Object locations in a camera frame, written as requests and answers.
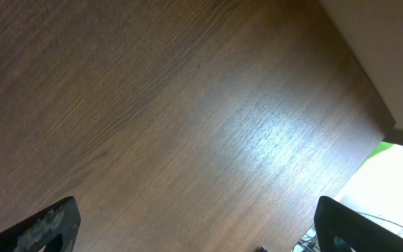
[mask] brown wooden surface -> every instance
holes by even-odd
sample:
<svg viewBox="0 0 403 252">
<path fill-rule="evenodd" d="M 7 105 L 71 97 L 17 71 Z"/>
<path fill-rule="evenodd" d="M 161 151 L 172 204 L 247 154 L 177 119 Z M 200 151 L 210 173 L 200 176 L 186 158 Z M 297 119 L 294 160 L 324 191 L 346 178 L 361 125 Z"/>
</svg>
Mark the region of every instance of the brown wooden surface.
<svg viewBox="0 0 403 252">
<path fill-rule="evenodd" d="M 0 1 L 0 231 L 289 251 L 392 126 L 315 1 Z"/>
</svg>

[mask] wooden table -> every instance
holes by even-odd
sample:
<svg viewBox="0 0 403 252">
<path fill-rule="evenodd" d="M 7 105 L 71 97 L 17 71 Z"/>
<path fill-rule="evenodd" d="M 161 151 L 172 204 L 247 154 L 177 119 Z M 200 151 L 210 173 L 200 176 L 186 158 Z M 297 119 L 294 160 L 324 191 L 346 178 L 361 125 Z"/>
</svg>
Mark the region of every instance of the wooden table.
<svg viewBox="0 0 403 252">
<path fill-rule="evenodd" d="M 315 1 L 0 0 L 0 231 L 289 251 L 393 124 Z"/>
</svg>

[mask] beige wall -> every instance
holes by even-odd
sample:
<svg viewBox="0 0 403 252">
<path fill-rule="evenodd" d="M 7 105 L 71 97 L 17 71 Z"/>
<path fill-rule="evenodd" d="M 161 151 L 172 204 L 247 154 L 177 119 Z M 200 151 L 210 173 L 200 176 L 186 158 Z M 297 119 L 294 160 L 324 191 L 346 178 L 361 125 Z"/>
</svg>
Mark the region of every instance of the beige wall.
<svg viewBox="0 0 403 252">
<path fill-rule="evenodd" d="M 403 130 L 403 0 L 320 0 Z"/>
</svg>

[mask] wood grain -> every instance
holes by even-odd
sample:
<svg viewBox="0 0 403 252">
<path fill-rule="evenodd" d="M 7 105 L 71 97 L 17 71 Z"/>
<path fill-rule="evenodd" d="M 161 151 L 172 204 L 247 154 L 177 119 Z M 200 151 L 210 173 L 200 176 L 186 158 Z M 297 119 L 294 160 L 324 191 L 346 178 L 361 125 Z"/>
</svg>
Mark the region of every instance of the wood grain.
<svg viewBox="0 0 403 252">
<path fill-rule="evenodd" d="M 0 1 L 0 231 L 289 251 L 393 124 L 315 1 Z"/>
</svg>

